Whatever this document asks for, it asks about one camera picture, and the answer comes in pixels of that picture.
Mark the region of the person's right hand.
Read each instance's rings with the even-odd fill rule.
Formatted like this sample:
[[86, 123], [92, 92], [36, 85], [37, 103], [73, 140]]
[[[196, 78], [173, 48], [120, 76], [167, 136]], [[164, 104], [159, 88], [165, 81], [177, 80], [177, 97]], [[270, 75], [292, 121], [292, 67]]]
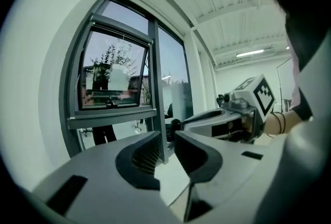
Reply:
[[265, 122], [258, 115], [245, 115], [242, 118], [244, 138], [246, 141], [252, 141], [264, 133]]

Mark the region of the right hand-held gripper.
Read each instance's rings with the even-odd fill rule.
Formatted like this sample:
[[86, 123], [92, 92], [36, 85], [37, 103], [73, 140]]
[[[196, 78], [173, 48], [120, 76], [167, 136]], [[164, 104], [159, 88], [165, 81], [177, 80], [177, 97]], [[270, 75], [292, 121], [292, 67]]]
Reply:
[[208, 110], [182, 122], [181, 130], [231, 142], [246, 141], [242, 126], [245, 115], [258, 115], [266, 122], [275, 104], [275, 96], [263, 74], [246, 79], [233, 91], [219, 95], [220, 109]]

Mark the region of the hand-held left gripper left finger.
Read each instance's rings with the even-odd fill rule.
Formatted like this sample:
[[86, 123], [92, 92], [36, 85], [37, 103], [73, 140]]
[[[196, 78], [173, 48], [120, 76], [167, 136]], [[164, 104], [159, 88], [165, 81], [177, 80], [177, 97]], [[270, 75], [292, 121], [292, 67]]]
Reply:
[[60, 221], [178, 223], [154, 177], [160, 139], [154, 131], [89, 148], [44, 178], [33, 194]]

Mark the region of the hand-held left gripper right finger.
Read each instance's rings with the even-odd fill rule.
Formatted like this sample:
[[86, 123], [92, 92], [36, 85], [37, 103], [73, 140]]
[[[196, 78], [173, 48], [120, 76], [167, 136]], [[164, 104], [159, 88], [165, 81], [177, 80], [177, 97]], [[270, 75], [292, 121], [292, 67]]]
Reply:
[[285, 136], [269, 145], [175, 134], [175, 154], [190, 178], [185, 222], [254, 222], [281, 159]]

